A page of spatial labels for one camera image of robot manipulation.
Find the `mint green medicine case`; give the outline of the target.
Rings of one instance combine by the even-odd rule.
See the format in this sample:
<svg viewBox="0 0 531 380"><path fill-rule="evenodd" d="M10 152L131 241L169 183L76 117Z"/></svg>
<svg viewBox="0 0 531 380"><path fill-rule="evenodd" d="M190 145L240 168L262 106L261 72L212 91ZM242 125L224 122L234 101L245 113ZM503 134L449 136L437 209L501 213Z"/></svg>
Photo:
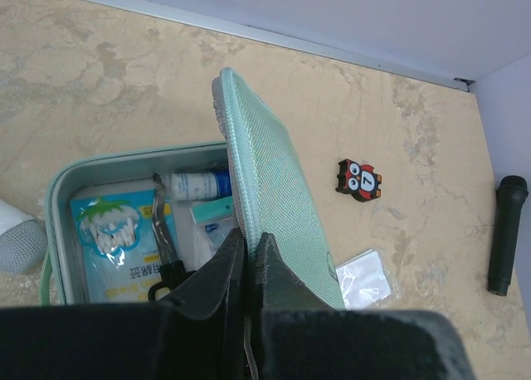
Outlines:
<svg viewBox="0 0 531 380"><path fill-rule="evenodd" d="M284 263L307 287L325 304L344 307L324 229L285 126L230 68L212 82L212 96L223 142L88 158L55 176L46 195L43 304L49 304L52 286L63 304L91 303L71 200L154 190L153 175L159 174L167 188L166 223L178 258L191 273L196 270L190 209L201 201L175 201L171 175L226 169L231 180L233 228L239 228L245 238L251 271L256 271L260 238L270 233Z"/></svg>

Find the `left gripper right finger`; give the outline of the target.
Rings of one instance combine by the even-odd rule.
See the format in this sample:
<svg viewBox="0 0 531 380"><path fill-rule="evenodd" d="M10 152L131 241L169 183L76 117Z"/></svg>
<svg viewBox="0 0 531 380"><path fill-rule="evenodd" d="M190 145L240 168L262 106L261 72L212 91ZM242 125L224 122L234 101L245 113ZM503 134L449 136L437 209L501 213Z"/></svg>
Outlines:
<svg viewBox="0 0 531 380"><path fill-rule="evenodd" d="M275 238L256 257L250 348L261 379L473 379L460 335L428 310L341 310L284 263Z"/></svg>

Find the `blue label bandage roll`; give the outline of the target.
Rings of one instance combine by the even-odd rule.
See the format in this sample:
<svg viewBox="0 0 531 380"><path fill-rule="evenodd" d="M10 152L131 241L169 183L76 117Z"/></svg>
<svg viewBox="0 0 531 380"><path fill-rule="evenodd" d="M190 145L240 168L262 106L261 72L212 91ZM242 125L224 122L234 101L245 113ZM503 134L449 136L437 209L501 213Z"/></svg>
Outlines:
<svg viewBox="0 0 531 380"><path fill-rule="evenodd" d="M212 200L232 195L229 172L174 173L171 175L172 198L177 202Z"/></svg>

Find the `teal cotton swab bag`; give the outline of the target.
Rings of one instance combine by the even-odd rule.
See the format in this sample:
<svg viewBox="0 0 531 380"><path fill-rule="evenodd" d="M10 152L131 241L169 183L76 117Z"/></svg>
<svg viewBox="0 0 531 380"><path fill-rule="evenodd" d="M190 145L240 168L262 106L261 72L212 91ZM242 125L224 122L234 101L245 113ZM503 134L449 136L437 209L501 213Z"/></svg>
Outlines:
<svg viewBox="0 0 531 380"><path fill-rule="evenodd" d="M232 197L195 202L190 213L193 220L193 268L197 270L214 257L234 227Z"/></svg>

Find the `blue plaster packet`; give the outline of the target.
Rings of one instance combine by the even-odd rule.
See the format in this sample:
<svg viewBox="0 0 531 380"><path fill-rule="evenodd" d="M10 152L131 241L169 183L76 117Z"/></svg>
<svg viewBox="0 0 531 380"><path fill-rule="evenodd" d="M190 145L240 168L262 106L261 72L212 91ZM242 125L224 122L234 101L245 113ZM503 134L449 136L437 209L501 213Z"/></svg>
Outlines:
<svg viewBox="0 0 531 380"><path fill-rule="evenodd" d="M161 280L154 199L155 191L146 189L71 200L89 302L146 301Z"/></svg>

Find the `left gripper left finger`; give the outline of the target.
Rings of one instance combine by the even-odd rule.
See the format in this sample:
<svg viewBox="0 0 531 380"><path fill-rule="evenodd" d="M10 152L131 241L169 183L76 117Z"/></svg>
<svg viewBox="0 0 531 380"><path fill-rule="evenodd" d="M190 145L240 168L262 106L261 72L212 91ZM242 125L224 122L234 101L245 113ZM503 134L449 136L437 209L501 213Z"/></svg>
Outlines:
<svg viewBox="0 0 531 380"><path fill-rule="evenodd" d="M156 302L3 309L4 379L241 379L246 243Z"/></svg>

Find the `black handled scissors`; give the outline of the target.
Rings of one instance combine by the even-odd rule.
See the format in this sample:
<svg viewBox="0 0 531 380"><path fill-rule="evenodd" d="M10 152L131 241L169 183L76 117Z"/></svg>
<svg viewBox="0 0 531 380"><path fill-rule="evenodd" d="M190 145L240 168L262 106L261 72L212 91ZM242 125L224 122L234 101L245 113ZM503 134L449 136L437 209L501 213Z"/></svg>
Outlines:
<svg viewBox="0 0 531 380"><path fill-rule="evenodd" d="M184 264L178 258L177 249L165 219L167 188L161 176L157 173L153 175L153 183L154 199L151 222L160 259L158 273L161 276L161 280L149 288L148 298L152 302L157 300L157 293L161 289L172 291L188 278Z"/></svg>

